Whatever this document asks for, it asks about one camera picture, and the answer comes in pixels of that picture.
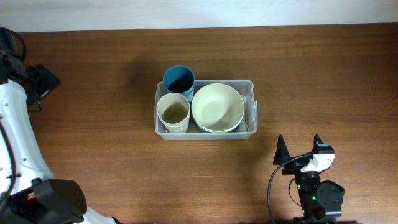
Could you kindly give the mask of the cream spoon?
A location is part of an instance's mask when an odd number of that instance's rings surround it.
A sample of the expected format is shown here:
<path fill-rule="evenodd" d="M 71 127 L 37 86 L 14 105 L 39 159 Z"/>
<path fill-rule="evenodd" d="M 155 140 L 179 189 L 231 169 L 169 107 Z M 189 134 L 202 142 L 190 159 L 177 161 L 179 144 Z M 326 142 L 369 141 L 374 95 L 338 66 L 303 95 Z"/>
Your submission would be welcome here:
<path fill-rule="evenodd" d="M 238 126 L 238 131 L 240 133 L 243 133 L 243 132 L 248 132 L 249 128 L 248 128 L 248 125 L 246 124 L 246 108 L 247 108 L 247 106 L 246 106 L 246 97 L 244 95 L 241 95 L 241 98 L 242 98 L 242 101 L 244 103 L 244 113 L 243 113 L 242 120 L 241 120 L 241 122 L 240 122 L 240 124 Z"/>

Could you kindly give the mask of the blue bowl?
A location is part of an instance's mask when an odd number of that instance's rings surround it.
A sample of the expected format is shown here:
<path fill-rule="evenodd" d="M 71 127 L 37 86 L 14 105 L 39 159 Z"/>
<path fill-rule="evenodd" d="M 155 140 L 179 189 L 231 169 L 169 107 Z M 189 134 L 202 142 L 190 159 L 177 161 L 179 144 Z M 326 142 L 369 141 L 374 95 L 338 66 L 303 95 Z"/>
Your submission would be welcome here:
<path fill-rule="evenodd" d="M 215 131 L 215 130 L 211 130 L 211 129 L 205 128 L 205 127 L 203 127 L 202 125 L 200 125 L 198 123 L 196 125 L 201 131 L 206 132 L 206 133 L 230 133 L 230 132 L 233 132 L 239 126 L 237 124 L 237 125 L 233 126 L 232 128 L 229 128 L 229 129 L 223 129 L 221 131 Z"/>

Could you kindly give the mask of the cream fork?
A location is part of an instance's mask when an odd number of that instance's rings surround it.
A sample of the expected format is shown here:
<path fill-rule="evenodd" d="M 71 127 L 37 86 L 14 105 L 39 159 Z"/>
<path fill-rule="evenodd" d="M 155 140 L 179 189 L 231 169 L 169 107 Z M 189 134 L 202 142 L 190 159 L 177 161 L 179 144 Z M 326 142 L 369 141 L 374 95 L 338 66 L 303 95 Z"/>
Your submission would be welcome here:
<path fill-rule="evenodd" d="M 251 96 L 246 96 L 246 124 L 251 126 L 255 120 L 255 109 L 254 109 L 254 100 Z"/>

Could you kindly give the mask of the cream bowl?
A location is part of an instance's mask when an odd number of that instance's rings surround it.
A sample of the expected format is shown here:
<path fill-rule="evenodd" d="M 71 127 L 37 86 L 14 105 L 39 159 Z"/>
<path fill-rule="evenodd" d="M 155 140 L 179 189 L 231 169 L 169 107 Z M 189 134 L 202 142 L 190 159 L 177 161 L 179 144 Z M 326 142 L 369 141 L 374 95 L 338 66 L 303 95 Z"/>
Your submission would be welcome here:
<path fill-rule="evenodd" d="M 233 132 L 241 132 L 240 127 L 242 122 L 243 121 L 229 128 L 222 128 L 222 127 L 206 128 L 203 125 L 199 124 L 194 117 L 191 117 L 189 120 L 189 126 L 205 133 L 233 133 Z"/>
<path fill-rule="evenodd" d="M 197 122 L 206 128 L 229 128 L 241 122 L 244 103 L 241 95 L 233 87 L 212 83 L 195 93 L 191 112 Z"/>

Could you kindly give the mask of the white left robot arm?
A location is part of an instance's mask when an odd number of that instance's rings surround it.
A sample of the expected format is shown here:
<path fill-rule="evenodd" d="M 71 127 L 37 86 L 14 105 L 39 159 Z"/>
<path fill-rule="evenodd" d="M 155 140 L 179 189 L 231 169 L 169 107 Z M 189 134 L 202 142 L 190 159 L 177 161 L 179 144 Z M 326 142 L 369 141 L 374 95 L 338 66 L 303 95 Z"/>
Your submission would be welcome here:
<path fill-rule="evenodd" d="M 55 178 L 38 147 L 30 120 L 60 80 L 43 65 L 24 66 L 26 44 L 1 28 L 1 223 L 109 223 L 89 206 L 73 180 Z"/>

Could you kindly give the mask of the dark blue cup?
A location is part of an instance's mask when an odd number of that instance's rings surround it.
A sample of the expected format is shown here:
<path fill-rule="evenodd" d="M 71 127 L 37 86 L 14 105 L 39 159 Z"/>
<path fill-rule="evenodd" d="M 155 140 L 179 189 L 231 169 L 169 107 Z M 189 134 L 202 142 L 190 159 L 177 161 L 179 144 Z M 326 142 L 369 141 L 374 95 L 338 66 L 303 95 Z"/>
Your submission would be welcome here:
<path fill-rule="evenodd" d="M 174 93 L 189 93 L 193 90 L 195 76 L 183 65 L 175 65 L 166 70 L 163 83 L 167 91 Z"/>

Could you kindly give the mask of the cream cup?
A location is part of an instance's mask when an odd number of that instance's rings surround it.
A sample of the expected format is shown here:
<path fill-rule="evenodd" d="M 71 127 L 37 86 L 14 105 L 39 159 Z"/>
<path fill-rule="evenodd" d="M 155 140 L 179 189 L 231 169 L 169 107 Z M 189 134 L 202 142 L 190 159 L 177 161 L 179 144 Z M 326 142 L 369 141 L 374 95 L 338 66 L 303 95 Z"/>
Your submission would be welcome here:
<path fill-rule="evenodd" d="M 170 133 L 186 133 L 188 130 L 189 126 L 189 120 L 181 121 L 179 123 L 168 123 L 165 121 L 162 121 L 162 124 L 166 127 L 168 132 Z"/>
<path fill-rule="evenodd" d="M 190 103 L 179 93 L 162 96 L 155 106 L 157 116 L 168 127 L 183 126 L 190 119 Z"/>

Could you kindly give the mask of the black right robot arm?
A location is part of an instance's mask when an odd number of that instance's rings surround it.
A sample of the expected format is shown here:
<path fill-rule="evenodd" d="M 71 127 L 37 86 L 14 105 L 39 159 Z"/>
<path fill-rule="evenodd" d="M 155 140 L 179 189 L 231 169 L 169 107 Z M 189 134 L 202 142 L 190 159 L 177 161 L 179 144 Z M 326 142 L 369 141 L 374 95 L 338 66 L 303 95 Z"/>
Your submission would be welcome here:
<path fill-rule="evenodd" d="M 335 158 L 335 151 L 331 145 L 325 144 L 314 135 L 313 148 L 310 152 L 291 157 L 283 137 L 278 136 L 277 150 L 273 164 L 277 166 L 272 173 L 267 190 L 267 204 L 270 215 L 271 185 L 273 177 L 281 171 L 282 175 L 292 175 L 291 183 L 297 186 L 299 196 L 298 205 L 302 209 L 302 216 L 295 217 L 292 223 L 336 223 L 342 216 L 341 206 L 345 190 L 335 182 L 322 181 L 320 174 L 330 168 Z"/>

